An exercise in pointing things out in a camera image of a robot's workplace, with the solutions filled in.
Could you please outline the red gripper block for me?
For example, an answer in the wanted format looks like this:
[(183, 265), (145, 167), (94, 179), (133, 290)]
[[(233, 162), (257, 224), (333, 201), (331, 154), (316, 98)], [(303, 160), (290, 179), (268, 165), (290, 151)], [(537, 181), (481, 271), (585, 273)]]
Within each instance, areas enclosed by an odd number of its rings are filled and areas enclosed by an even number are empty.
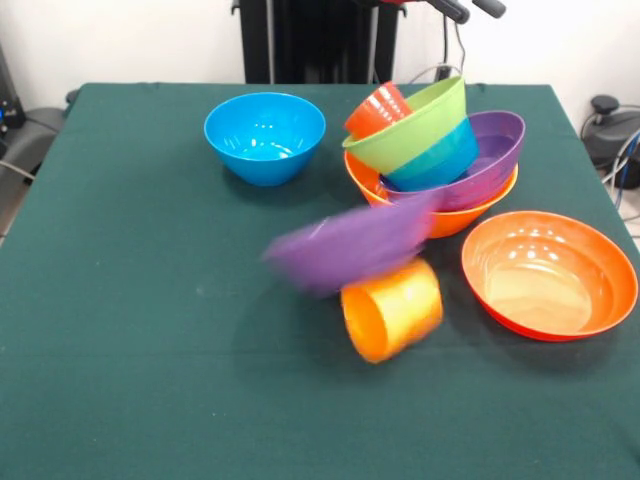
[[(395, 6), (418, 0), (379, 0)], [(472, 4), (492, 18), (500, 19), (506, 12), (506, 6), (500, 0), (472, 0)], [(457, 24), (465, 24), (470, 17), (469, 10), (456, 0), (432, 0), (432, 6)]]

